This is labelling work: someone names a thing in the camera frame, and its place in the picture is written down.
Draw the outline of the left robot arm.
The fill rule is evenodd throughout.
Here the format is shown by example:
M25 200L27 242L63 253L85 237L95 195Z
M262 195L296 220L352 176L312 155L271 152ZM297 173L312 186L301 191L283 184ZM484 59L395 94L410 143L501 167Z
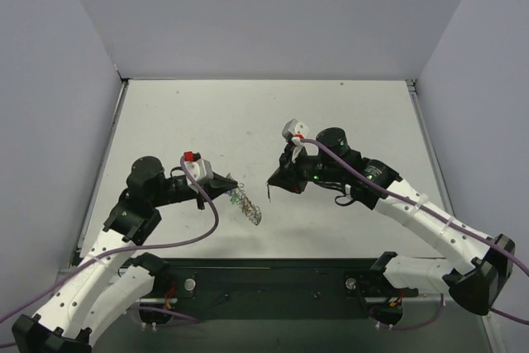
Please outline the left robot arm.
M183 154L176 171L166 175L154 156L132 164L126 188L89 253L52 287L42 307L14 322L20 352L90 352L135 301L167 291L169 264L153 255L155 245L145 243L161 222L159 209L187 201L196 202L198 209L214 208L214 198L238 186L192 151Z

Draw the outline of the key with black tag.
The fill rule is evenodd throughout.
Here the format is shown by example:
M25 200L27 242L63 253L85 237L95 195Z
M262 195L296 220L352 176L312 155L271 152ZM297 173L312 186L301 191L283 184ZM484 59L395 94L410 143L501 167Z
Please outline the key with black tag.
M266 183L266 188L267 188L267 197L268 197L269 203L271 203L271 191L270 191L270 185L268 182Z

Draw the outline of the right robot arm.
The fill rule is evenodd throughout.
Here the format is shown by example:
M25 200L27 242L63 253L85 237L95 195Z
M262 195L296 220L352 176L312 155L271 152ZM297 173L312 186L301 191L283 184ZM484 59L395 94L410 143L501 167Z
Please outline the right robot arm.
M396 170L349 147L339 127L321 131L313 140L307 126L293 119L282 131L286 140L270 186L302 193L313 183L339 193L336 204L361 203L393 219L440 254L440 259L389 254L382 276L393 289L449 295L463 309L487 315L510 278L514 241L492 237L465 225L419 193Z

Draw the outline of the metal keyring disc with rings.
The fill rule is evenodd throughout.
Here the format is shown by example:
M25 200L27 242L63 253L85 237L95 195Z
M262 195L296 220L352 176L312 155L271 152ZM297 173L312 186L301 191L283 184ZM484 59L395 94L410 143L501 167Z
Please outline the metal keyring disc with rings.
M230 197L230 201L232 197L237 197L239 199L239 203L235 206L241 210L253 225L258 226L262 222L262 212L260 208L249 199L243 184L239 184L239 187L228 196Z

